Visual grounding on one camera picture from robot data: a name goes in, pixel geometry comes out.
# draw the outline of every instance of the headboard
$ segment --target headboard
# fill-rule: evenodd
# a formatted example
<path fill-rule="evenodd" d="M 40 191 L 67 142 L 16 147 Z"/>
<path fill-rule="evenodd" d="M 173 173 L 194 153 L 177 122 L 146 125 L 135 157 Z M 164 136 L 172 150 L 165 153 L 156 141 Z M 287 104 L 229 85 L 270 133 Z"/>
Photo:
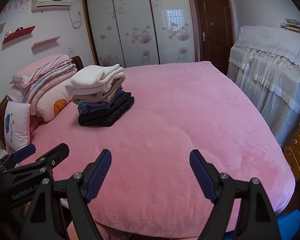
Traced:
<path fill-rule="evenodd" d="M 72 63 L 75 64 L 76 69 L 79 71 L 83 69 L 83 64 L 82 60 L 79 56 L 72 57 Z M 4 140 L 4 114 L 6 111 L 8 100 L 5 97 L 1 103 L 0 103 L 0 140 L 3 142 L 5 145 L 5 140 Z"/>

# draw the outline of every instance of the pillow with cartoon print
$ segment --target pillow with cartoon print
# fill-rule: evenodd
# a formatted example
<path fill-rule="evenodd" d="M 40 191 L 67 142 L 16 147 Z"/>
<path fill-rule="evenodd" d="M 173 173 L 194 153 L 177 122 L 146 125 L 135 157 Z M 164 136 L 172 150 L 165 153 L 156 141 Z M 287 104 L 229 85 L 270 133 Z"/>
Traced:
<path fill-rule="evenodd" d="M 30 142 L 30 104 L 8 101 L 4 115 L 4 139 L 9 152 L 18 151 Z"/>
<path fill-rule="evenodd" d="M 37 101 L 35 107 L 37 116 L 42 117 L 45 122 L 53 120 L 61 110 L 72 100 L 65 85 L 68 79 L 49 88 Z"/>

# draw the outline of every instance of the pink bedspread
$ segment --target pink bedspread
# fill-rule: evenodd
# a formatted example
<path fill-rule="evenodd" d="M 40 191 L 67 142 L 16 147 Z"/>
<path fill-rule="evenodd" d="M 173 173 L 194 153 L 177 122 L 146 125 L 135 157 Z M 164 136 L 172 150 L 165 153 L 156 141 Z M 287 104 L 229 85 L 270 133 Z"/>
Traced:
<path fill-rule="evenodd" d="M 195 237 L 213 205 L 204 198 L 189 165 L 199 149 L 207 162 L 234 179 L 257 177 L 275 211 L 288 204 L 295 179 L 266 122 L 245 94 L 210 62 L 150 65 L 124 70 L 134 106 L 109 128 L 81 127 L 70 103 L 39 126 L 31 143 L 37 153 L 61 142 L 69 157 L 54 169 L 69 178 L 95 161 L 103 148 L 112 165 L 89 206 L 95 221 L 148 236 Z M 239 210 L 235 203 L 228 230 Z"/>

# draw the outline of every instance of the stack of books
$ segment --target stack of books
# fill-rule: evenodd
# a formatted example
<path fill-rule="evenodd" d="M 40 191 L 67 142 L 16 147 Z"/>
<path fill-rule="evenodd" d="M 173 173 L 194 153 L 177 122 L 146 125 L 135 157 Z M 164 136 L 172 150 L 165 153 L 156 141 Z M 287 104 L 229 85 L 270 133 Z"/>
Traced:
<path fill-rule="evenodd" d="M 280 27 L 289 31 L 300 33 L 300 22 L 295 19 L 286 19 L 286 22 L 281 23 Z"/>

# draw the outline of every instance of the sheer white fabric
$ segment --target sheer white fabric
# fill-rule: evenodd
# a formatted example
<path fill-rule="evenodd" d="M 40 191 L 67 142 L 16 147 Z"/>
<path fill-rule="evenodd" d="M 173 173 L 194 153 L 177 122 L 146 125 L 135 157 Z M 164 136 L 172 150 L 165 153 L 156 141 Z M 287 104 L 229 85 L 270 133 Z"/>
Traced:
<path fill-rule="evenodd" d="M 300 122 L 300 66 L 259 49 L 232 47 L 227 75 L 253 102 L 281 147 Z"/>
<path fill-rule="evenodd" d="M 289 30 L 242 26 L 237 47 L 249 47 L 284 56 L 300 68 L 300 34 Z"/>

